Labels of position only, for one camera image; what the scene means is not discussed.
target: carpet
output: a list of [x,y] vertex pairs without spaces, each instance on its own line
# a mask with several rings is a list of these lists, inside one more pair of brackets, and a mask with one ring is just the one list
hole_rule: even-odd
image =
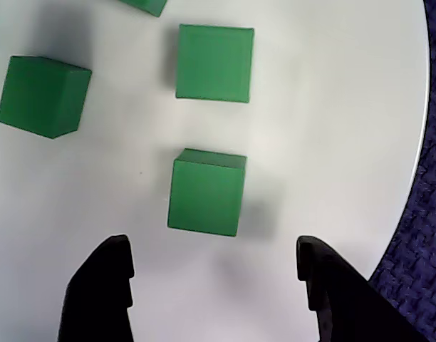
[[430,105],[415,181],[394,237],[370,284],[436,341],[436,0],[425,0],[430,36]]

